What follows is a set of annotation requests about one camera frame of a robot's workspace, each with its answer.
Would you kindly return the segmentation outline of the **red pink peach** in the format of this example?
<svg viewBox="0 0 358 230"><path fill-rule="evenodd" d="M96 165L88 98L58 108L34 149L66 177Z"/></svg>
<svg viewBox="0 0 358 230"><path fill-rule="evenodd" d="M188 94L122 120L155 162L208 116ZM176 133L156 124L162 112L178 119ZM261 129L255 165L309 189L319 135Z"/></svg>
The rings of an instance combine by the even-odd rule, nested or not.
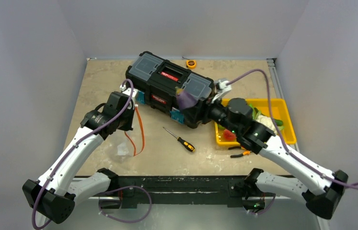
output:
<svg viewBox="0 0 358 230"><path fill-rule="evenodd" d="M236 135L230 131L225 129L223 131L222 137L224 138L225 141L235 141L236 140Z"/></svg>

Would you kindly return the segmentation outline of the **clear orange zip top bag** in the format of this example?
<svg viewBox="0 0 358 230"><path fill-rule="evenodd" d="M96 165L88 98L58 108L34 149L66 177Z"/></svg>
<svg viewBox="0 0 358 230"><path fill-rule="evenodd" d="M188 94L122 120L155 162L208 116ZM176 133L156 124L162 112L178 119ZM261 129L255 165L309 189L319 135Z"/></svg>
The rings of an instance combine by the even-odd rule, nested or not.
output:
<svg viewBox="0 0 358 230"><path fill-rule="evenodd" d="M111 155L118 160L136 157L145 149L145 132L138 105L133 117L133 130L117 131L110 137Z"/></svg>

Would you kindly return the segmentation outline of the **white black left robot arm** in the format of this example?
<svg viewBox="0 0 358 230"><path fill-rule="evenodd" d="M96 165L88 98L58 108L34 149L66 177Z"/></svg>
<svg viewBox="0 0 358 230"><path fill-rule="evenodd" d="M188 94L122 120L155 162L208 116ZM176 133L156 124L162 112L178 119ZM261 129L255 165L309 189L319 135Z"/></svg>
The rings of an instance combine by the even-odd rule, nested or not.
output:
<svg viewBox="0 0 358 230"><path fill-rule="evenodd" d="M88 112L80 127L59 158L36 181L28 179L22 190L33 209L33 227L43 229L49 222L60 224L74 208L86 199L104 193L113 196L118 191L117 175L100 169L81 181L73 179L88 157L106 138L117 130L132 129L138 90L128 88L112 92L106 103Z"/></svg>

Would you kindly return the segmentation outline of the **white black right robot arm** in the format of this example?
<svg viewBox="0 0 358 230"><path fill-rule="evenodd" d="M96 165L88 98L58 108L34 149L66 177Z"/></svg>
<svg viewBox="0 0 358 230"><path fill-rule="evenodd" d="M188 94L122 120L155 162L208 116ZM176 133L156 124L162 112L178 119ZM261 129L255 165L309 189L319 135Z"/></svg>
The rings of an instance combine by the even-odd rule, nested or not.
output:
<svg viewBox="0 0 358 230"><path fill-rule="evenodd" d="M342 170L331 171L312 162L290 148L267 126L252 118L252 108L245 99L233 98L227 106L220 100L207 100L204 120L212 120L235 134L246 150L260 155L293 175L293 178L253 170L245 181L247 193L269 192L303 202L320 218L330 220L345 192L342 182L348 175Z"/></svg>

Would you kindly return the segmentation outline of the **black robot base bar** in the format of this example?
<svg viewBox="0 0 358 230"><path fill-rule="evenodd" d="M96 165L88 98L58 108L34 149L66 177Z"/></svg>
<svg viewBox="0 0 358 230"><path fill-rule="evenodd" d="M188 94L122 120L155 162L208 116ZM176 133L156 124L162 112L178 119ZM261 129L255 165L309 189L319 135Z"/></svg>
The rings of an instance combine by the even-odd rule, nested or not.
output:
<svg viewBox="0 0 358 230"><path fill-rule="evenodd" d="M262 192L246 175L230 176L121 176L112 173L111 183L99 197L115 197L121 208L139 204L225 205L263 209L273 193Z"/></svg>

